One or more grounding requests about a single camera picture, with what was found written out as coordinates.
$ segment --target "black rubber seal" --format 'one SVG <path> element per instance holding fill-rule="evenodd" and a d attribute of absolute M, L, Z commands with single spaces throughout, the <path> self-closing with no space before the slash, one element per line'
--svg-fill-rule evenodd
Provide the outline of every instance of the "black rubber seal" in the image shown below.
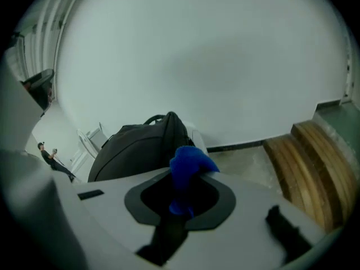
<path fill-rule="evenodd" d="M 131 188 L 126 193 L 124 198 L 125 206 L 138 223 L 153 226 L 160 225 L 160 215 L 145 205 L 141 200 L 141 194 L 144 190 L 158 183 L 167 175 L 170 175 L 170 170 Z M 218 201 L 208 211 L 188 220 L 184 226 L 188 231 L 211 230 L 217 228 L 229 217 L 236 206 L 235 194 L 229 187 L 208 176 L 201 176 L 200 178 L 218 191 Z"/>

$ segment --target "black strap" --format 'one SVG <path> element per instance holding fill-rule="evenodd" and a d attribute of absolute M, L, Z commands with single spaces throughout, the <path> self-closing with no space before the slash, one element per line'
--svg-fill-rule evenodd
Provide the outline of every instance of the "black strap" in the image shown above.
<path fill-rule="evenodd" d="M 102 192 L 101 190 L 93 190 L 93 191 L 89 191 L 89 192 L 84 192 L 84 193 L 79 193 L 78 196 L 80 198 L 80 200 L 85 200 L 85 199 L 89 199 L 92 197 L 96 197 L 99 195 L 104 194 L 104 192 Z"/>
<path fill-rule="evenodd" d="M 110 138 L 109 138 L 108 140 L 106 140 L 106 141 L 105 141 L 105 143 L 101 146 L 101 149 L 103 149 L 103 147 L 106 145 L 106 143 L 108 143 L 108 141 L 109 141 L 109 140 L 110 140 L 113 136 L 114 136 L 114 134 L 113 134 L 113 135 L 111 135 L 111 136 L 110 136 Z"/>
<path fill-rule="evenodd" d="M 269 210 L 266 222 L 274 237 L 287 252 L 285 262 L 291 262 L 311 249 L 311 244 L 302 236 L 298 227 L 294 227 L 281 213 L 276 205 Z"/>
<path fill-rule="evenodd" d="M 165 117 L 165 115 L 160 115 L 160 114 L 159 114 L 159 115 L 155 115 L 155 116 L 147 119 L 147 120 L 145 121 L 144 125 L 149 125 L 151 122 L 153 122 L 153 121 L 156 122 L 156 120 L 160 120 L 160 119 L 162 119 L 162 118 L 164 118 L 164 117 Z"/>

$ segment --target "white surface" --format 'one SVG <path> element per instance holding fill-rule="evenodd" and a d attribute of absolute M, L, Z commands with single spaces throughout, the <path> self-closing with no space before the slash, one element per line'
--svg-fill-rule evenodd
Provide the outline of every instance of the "white surface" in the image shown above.
<path fill-rule="evenodd" d="M 52 49 L 52 46 L 54 44 L 54 40 L 57 41 L 58 37 L 59 37 L 59 33 L 60 31 L 57 31 L 56 34 L 54 35 L 53 29 L 55 27 L 57 27 L 57 25 L 53 26 L 54 21 L 55 21 L 55 16 L 59 10 L 59 5 L 60 2 L 62 0 L 54 0 L 53 5 L 51 6 L 51 10 L 49 18 L 47 20 L 47 24 L 46 24 L 46 28 L 45 28 L 45 33 L 44 33 L 44 42 L 43 42 L 43 68 L 44 69 L 48 69 L 48 68 L 53 68 L 54 67 L 54 63 L 53 63 L 53 58 L 55 56 L 55 50 Z"/>
<path fill-rule="evenodd" d="M 84 152 L 81 154 L 76 163 L 72 164 L 71 172 L 82 182 L 87 183 L 93 163 L 94 159 Z"/>
<path fill-rule="evenodd" d="M 350 41 L 350 29 L 348 28 L 343 16 L 339 12 L 335 6 L 332 7 L 334 14 L 337 17 L 337 20 L 340 24 L 341 30 L 343 32 L 343 38 L 345 41 L 345 48 L 346 48 L 346 67 L 352 68 L 352 49 L 351 49 L 351 41 Z M 352 96 L 352 82 L 353 82 L 353 76 L 351 71 L 346 71 L 346 79 L 344 83 L 344 93 L 343 97 L 341 99 L 341 103 L 346 103 L 351 100 Z"/>
<path fill-rule="evenodd" d="M 155 227 L 138 224 L 127 211 L 124 196 L 131 187 L 165 170 L 81 184 L 74 188 L 77 193 L 103 190 L 103 195 L 83 200 L 83 205 L 110 236 L 135 252 L 151 241 Z M 278 268 L 286 253 L 272 237 L 265 222 L 268 210 L 274 205 L 279 205 L 281 213 L 293 225 L 299 226 L 301 234 L 311 244 L 316 244 L 325 236 L 310 217 L 282 196 L 237 176 L 222 173 L 210 175 L 233 190 L 235 209 L 215 230 L 189 232 L 186 241 L 165 265 L 166 269 Z"/>
<path fill-rule="evenodd" d="M 352 76 L 354 79 L 352 100 L 356 107 L 360 109 L 360 48 L 354 36 L 351 35 L 350 38 L 352 47 Z"/>
<path fill-rule="evenodd" d="M 77 130 L 78 139 L 80 141 L 81 148 L 94 159 L 96 158 L 98 151 L 92 145 L 88 136 L 86 136 L 80 129 Z"/>
<path fill-rule="evenodd" d="M 50 5 L 50 2 L 51 0 L 45 0 L 44 4 L 42 5 L 42 10 L 36 27 L 36 36 L 35 36 L 36 74 L 45 70 L 44 65 L 42 63 L 43 47 L 44 47 L 44 40 L 42 39 L 42 31 L 43 31 L 44 19 L 46 16 L 46 12 L 48 11 L 48 6 Z"/>
<path fill-rule="evenodd" d="M 326 0 L 82 0 L 64 31 L 60 105 L 116 133 L 175 111 L 207 147 L 289 133 L 340 99 L 346 49 Z"/>
<path fill-rule="evenodd" d="M 193 141 L 194 145 L 209 156 L 208 149 L 206 149 L 204 140 L 200 132 L 196 129 L 195 125 L 187 121 L 182 121 L 182 123 L 185 125 L 187 135 Z"/>
<path fill-rule="evenodd" d="M 77 130 L 68 120 L 57 102 L 53 102 L 45 115 L 33 129 L 33 135 L 39 142 L 45 142 L 45 150 L 51 153 L 57 149 L 56 156 L 71 169 L 70 159 L 78 150 Z"/>
<path fill-rule="evenodd" d="M 28 75 L 25 67 L 23 37 L 18 37 L 16 44 L 4 51 L 3 59 L 9 66 L 9 69 L 16 80 L 27 80 Z"/>
<path fill-rule="evenodd" d="M 28 34 L 24 38 L 25 43 L 25 61 L 26 61 L 26 67 L 28 69 L 29 77 L 32 77 L 35 75 L 36 70 L 33 68 L 33 64 L 35 61 L 35 58 L 33 57 L 33 52 L 35 52 L 35 49 L 32 47 L 33 40 L 35 40 L 35 34 L 33 32 L 28 32 Z"/>
<path fill-rule="evenodd" d="M 77 196 L 75 185 L 63 173 L 52 171 L 33 156 L 4 151 L 0 151 L 0 173 L 11 173 L 0 175 L 0 187 L 12 217 L 36 239 L 43 255 L 49 257 L 55 267 L 160 269 L 111 237 L 92 218 Z M 39 227 L 39 220 L 48 227 Z"/>
<path fill-rule="evenodd" d="M 99 151 L 102 145 L 104 145 L 108 139 L 100 128 L 96 128 L 93 131 L 90 131 L 87 133 L 87 136 L 91 140 L 94 148 Z"/>
<path fill-rule="evenodd" d="M 25 150 L 43 110 L 0 61 L 0 149 Z"/>

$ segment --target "black backpack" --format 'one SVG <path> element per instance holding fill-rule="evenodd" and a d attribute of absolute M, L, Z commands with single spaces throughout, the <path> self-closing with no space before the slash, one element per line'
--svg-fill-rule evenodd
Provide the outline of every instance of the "black backpack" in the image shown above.
<path fill-rule="evenodd" d="M 142 125 L 125 125 L 110 137 L 91 167 L 88 182 L 128 177 L 163 167 L 180 146 L 194 143 L 180 118 L 169 112 L 151 117 Z"/>

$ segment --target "floor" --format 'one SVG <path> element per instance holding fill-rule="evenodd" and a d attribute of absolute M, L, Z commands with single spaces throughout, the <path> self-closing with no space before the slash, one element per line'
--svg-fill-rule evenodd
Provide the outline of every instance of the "floor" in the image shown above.
<path fill-rule="evenodd" d="M 209 156 L 222 173 L 238 175 L 282 195 L 275 170 L 263 146 L 214 152 L 209 153 Z"/>
<path fill-rule="evenodd" d="M 318 114 L 344 139 L 360 163 L 360 111 L 352 103 L 345 103 Z"/>

